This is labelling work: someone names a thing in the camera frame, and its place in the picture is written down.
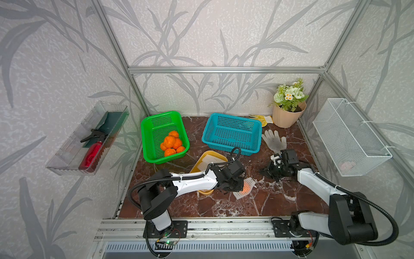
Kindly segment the netted orange large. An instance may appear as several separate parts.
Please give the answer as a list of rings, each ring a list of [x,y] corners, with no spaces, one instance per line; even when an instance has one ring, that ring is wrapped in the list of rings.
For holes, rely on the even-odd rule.
[[[239,192],[233,192],[234,197],[237,200],[239,200],[243,197],[248,196],[252,192],[255,185],[256,185],[256,181],[253,178],[249,177],[249,178],[244,179],[243,189]]]

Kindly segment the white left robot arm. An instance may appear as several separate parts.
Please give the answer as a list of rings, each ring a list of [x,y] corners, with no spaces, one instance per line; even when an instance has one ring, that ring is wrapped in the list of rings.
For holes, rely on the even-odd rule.
[[[188,174],[162,169],[135,187],[139,199],[137,204],[144,219],[163,233],[173,227],[168,208],[177,197],[201,190],[242,191],[244,173],[245,167],[238,160],[210,163],[205,170]]]

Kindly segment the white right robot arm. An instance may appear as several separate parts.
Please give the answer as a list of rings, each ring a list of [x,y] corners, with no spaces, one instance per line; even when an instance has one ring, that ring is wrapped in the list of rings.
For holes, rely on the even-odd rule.
[[[271,156],[270,163],[260,170],[268,179],[297,180],[306,186],[329,207],[327,214],[307,210],[293,212],[289,221],[290,232],[299,236],[304,231],[314,231],[334,239],[341,245],[374,241],[377,227],[369,204],[362,193],[351,196],[327,179],[322,178],[313,166],[298,159],[294,150],[282,150]]]

